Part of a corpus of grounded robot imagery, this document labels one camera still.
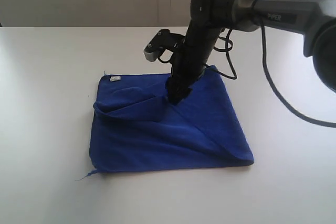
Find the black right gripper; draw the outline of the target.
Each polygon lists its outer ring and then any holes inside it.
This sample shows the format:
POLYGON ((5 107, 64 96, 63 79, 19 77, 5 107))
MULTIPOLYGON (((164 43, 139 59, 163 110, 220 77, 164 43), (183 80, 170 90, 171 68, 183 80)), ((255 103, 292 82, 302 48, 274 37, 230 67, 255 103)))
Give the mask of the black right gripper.
POLYGON ((222 27, 202 26, 190 22, 184 42, 174 56, 171 76, 165 83, 167 99, 177 105, 187 98, 193 85, 202 76, 204 65, 214 48, 222 27))

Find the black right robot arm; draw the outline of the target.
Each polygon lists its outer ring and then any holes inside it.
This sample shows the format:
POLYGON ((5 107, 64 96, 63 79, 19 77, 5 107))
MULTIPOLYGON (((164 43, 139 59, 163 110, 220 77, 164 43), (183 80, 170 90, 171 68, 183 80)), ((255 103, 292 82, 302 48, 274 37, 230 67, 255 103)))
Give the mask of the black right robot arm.
POLYGON ((166 83, 170 103, 185 99, 201 77, 223 29, 261 26, 302 34, 321 81, 335 89, 335 0, 191 0, 191 20, 166 83))

